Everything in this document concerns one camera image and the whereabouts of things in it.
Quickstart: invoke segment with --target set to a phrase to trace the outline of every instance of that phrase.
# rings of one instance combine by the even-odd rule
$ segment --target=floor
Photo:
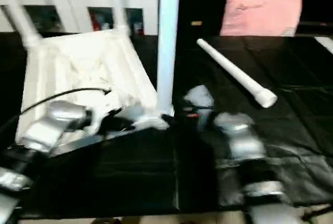
[[[304,211],[319,210],[325,206],[311,208],[298,208],[296,214],[303,215]],[[122,224],[243,224],[245,223],[241,211],[229,211],[224,213],[205,213],[189,215],[161,215],[161,216],[131,216],[117,217]],[[95,224],[113,224],[113,218],[100,219]],[[23,220],[20,224],[90,224],[94,219],[63,219],[63,220]],[[321,215],[312,219],[310,224],[329,224],[333,221],[333,213]]]

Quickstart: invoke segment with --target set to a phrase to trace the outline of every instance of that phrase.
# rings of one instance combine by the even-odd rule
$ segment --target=black tablecloth
[[[189,89],[204,84],[214,97],[216,111],[242,112],[255,120],[274,170],[294,204],[331,202],[333,55],[314,38],[216,37],[207,41],[274,91],[277,103],[260,108],[195,43],[183,42],[177,47],[174,105]],[[157,38],[134,38],[133,44],[156,85]],[[24,58],[20,60],[5,73],[7,78],[16,78],[17,96],[24,77]],[[10,99],[3,98],[2,103]],[[11,105],[19,109],[18,102]],[[227,142],[212,132],[197,136],[176,129],[148,129],[51,159],[24,201],[23,217],[239,209],[242,194],[236,165]]]

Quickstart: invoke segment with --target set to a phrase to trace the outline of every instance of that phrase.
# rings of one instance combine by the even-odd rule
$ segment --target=black cable
[[[25,114],[26,112],[32,110],[33,108],[37,107],[40,104],[46,103],[47,101],[50,101],[54,98],[60,97],[62,95],[67,95],[67,94],[71,94],[71,93],[75,93],[78,91],[86,91],[86,90],[95,90],[95,91],[103,91],[105,94],[109,93],[111,90],[107,90],[107,89],[101,89],[101,88],[79,88],[79,89],[73,89],[73,90],[67,90],[52,96],[49,96],[37,103],[34,103],[33,105],[31,105],[30,107],[24,109],[23,111],[21,111],[20,113],[12,116],[8,121],[6,121],[1,127],[0,127],[0,134],[2,134],[2,132],[4,132],[11,124],[13,124],[21,115]]]

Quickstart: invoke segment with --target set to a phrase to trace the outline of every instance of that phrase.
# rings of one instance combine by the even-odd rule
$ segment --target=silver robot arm
[[[267,160],[265,147],[253,129],[252,119],[244,114],[224,113],[215,118],[214,125],[227,135],[232,156],[239,161],[238,175],[251,222],[301,223]]]
[[[28,189],[45,160],[52,155],[65,132],[89,126],[92,112],[66,101],[54,101],[46,113],[33,122],[17,144],[0,154],[0,224],[19,218],[21,193]]]

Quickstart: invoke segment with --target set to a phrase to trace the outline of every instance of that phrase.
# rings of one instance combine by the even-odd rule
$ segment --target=white cabinet
[[[7,17],[5,16],[5,12],[0,8],[0,32],[13,32],[13,28],[10,25]]]
[[[97,26],[96,21],[105,21],[104,26],[112,27],[112,0],[19,0],[19,2],[26,7],[40,31],[45,31],[47,28],[46,31],[76,33],[103,28]],[[0,0],[0,5],[5,4],[5,0]],[[158,0],[124,0],[124,6],[132,30],[140,31],[141,27],[141,33],[157,35]],[[0,32],[12,31],[5,14],[0,10]],[[59,21],[58,27],[49,27],[50,23],[47,20],[50,20],[50,17],[51,21]]]
[[[38,29],[52,31],[51,23],[59,24],[54,31],[79,32],[76,19],[68,0],[18,0],[25,6],[29,16]]]
[[[78,22],[80,32],[90,32],[94,30],[92,18],[94,8],[109,8],[110,14],[113,0],[70,0],[73,13]],[[158,0],[124,0],[127,8],[127,19],[130,27],[135,27],[136,22],[131,21],[131,14],[137,12],[136,17],[142,17],[144,35],[157,35],[158,22]]]

